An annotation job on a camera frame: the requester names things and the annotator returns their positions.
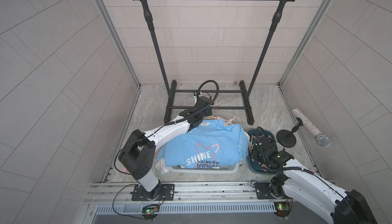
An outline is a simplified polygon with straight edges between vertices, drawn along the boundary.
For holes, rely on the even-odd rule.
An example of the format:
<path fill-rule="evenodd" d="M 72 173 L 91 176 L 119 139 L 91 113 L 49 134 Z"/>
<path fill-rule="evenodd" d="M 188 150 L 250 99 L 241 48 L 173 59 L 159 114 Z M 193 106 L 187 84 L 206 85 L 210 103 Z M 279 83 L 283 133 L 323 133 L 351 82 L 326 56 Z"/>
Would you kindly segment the light blue t-shirt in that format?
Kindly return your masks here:
<path fill-rule="evenodd" d="M 205 120 L 197 128 L 166 143 L 156 161 L 186 169 L 224 168 L 246 163 L 249 138 L 240 124 Z"/>

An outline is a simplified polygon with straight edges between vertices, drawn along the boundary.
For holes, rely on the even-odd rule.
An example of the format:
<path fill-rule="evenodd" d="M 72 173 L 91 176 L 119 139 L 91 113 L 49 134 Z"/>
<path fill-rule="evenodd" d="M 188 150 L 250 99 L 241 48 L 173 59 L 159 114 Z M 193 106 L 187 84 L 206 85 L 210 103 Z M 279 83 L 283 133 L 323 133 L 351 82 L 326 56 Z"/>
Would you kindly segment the beige clothespin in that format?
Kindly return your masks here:
<path fill-rule="evenodd" d="M 227 120 L 225 123 L 224 123 L 224 126 L 226 127 L 226 126 L 228 126 L 228 125 L 232 125 L 233 124 L 233 121 L 236 119 L 236 117 L 234 116 L 234 117 L 232 117 L 232 118 L 230 118 L 229 120 Z"/>

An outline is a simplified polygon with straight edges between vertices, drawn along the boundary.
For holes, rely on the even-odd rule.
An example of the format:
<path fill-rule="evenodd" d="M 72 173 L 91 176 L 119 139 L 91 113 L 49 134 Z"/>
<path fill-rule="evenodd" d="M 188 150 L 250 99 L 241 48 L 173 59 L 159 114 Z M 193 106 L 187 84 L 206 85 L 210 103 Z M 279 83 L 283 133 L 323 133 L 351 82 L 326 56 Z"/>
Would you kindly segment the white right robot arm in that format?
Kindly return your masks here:
<path fill-rule="evenodd" d="M 262 173 L 274 174 L 269 185 L 271 196 L 294 199 L 329 224 L 375 224 L 377 221 L 361 193 L 325 180 L 286 151 L 296 145 L 294 133 L 301 126 L 280 130 L 275 137 L 262 127 L 248 132 L 251 159 Z"/>

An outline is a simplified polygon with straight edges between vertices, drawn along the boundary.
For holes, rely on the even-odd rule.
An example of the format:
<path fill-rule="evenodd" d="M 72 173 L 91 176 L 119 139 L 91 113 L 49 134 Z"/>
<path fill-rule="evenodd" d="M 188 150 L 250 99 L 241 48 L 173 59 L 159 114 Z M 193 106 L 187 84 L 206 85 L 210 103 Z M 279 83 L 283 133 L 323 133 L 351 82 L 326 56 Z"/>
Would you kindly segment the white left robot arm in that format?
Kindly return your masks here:
<path fill-rule="evenodd" d="M 215 85 L 215 96 L 208 98 L 201 95 L 204 85 Z M 202 83 L 196 91 L 196 103 L 187 110 L 181 112 L 172 121 L 165 123 L 157 129 L 142 132 L 135 130 L 129 136 L 126 144 L 121 148 L 115 161 L 119 161 L 125 171 L 116 170 L 122 174 L 132 176 L 142 187 L 145 196 L 149 200 L 155 200 L 161 191 L 161 182 L 152 172 L 155 152 L 177 136 L 185 134 L 198 127 L 204 117 L 212 115 L 211 106 L 219 94 L 219 85 L 214 80 Z"/>

